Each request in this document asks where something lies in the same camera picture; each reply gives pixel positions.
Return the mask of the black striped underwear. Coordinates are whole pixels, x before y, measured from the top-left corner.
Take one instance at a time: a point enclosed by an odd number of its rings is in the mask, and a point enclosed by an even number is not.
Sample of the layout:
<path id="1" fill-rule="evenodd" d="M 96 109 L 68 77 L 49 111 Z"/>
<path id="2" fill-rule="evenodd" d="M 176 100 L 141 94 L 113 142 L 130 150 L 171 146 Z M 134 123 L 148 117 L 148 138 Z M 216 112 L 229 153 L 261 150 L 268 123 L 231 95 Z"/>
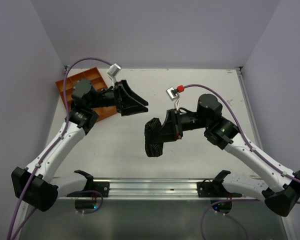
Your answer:
<path id="1" fill-rule="evenodd" d="M 161 129 L 162 124 L 159 118 L 152 118 L 144 126 L 144 149 L 149 158 L 157 158 L 163 155 L 162 142 L 157 143 L 157 133 Z"/>

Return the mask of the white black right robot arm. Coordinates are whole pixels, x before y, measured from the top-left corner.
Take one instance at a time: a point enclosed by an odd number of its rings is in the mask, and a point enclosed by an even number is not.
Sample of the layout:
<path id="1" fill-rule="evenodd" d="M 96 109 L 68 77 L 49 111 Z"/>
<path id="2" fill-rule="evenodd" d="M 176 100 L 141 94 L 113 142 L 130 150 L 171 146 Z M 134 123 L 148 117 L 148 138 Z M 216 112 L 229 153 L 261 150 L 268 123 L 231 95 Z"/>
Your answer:
<path id="1" fill-rule="evenodd" d="M 300 198 L 300 170 L 293 171 L 261 151 L 240 132 L 238 125 L 222 116 L 222 110 L 222 104 L 212 94 L 198 98 L 195 112 L 168 110 L 164 123 L 152 135 L 152 142 L 159 145 L 155 153 L 161 155 L 163 144 L 180 140 L 185 131 L 204 128 L 203 135 L 212 145 L 233 155 L 260 177 L 245 178 L 223 170 L 209 188 L 221 197 L 236 193 L 255 198 L 277 215 L 288 216 Z"/>

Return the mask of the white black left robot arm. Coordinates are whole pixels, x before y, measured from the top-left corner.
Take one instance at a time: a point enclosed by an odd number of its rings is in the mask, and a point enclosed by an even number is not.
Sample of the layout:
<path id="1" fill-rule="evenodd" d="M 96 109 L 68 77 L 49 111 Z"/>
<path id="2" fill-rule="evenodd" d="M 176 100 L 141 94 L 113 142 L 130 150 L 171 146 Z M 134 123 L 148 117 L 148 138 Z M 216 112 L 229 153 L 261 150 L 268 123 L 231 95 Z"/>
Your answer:
<path id="1" fill-rule="evenodd" d="M 121 116 L 148 112 L 149 103 L 131 90 L 126 80 L 97 91 L 92 83 L 82 78 L 74 84 L 71 110 L 59 133 L 25 168 L 16 167 L 11 174 L 15 196 L 34 208 L 45 212 L 59 197 L 79 192 L 93 193 L 93 176 L 76 170 L 65 183 L 53 182 L 53 177 L 70 151 L 93 128 L 99 116 L 95 108 L 115 107 Z"/>

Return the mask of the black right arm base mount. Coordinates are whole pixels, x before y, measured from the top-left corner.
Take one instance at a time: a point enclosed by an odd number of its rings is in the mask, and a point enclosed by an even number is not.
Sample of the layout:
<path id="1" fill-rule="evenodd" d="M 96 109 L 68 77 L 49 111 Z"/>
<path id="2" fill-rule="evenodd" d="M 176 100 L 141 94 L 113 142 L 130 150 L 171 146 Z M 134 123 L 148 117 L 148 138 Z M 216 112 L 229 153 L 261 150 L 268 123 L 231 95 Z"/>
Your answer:
<path id="1" fill-rule="evenodd" d="M 204 179 L 196 183 L 197 195 L 199 198 L 240 198 L 243 195 L 236 192 L 227 191 L 222 183 L 231 172 L 222 170 L 213 179 Z"/>

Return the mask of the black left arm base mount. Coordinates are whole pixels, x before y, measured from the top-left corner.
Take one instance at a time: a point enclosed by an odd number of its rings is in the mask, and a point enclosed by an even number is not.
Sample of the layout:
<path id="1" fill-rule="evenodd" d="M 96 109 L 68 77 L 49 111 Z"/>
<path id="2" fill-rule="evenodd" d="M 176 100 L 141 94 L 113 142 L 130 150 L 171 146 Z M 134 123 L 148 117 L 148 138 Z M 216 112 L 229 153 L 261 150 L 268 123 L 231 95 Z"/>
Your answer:
<path id="1" fill-rule="evenodd" d="M 99 192 L 104 198 L 107 198 L 109 196 L 110 191 L 110 182 L 109 181 L 91 181 L 88 186 L 85 186 L 82 191 L 79 193 L 73 192 L 69 193 L 66 196 L 67 197 L 79 197 L 79 198 L 94 198 L 97 197 L 96 193 L 87 192 L 84 193 L 84 191 L 97 191 Z"/>

